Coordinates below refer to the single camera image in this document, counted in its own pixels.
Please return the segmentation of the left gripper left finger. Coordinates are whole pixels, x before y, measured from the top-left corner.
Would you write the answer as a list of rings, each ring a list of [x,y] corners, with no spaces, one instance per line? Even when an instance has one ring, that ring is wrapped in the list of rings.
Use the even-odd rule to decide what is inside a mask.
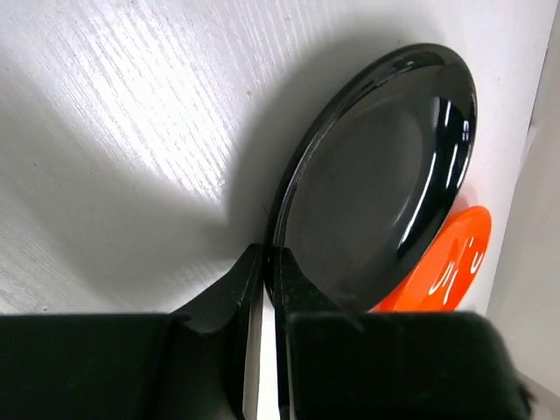
[[[263,248],[174,314],[168,353],[170,419],[254,419],[263,318]]]

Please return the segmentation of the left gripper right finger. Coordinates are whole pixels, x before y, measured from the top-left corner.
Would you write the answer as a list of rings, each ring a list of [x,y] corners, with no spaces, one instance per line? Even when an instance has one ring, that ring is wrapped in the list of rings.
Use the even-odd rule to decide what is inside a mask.
[[[278,250],[273,264],[282,419],[363,416],[363,317],[342,311]]]

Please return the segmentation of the black plate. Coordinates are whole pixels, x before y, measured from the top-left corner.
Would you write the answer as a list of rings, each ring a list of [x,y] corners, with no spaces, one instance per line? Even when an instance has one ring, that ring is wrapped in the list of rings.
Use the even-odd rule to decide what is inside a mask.
[[[280,179],[266,228],[337,306],[367,312],[441,230],[475,143],[472,73],[451,48],[408,45],[358,72],[323,108]]]

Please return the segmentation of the orange plate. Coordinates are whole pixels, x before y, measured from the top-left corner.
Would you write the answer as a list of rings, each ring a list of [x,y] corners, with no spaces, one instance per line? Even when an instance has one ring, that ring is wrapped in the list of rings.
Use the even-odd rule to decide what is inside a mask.
[[[485,207],[455,214],[405,280],[372,312],[449,312],[458,308],[483,263],[492,217]]]

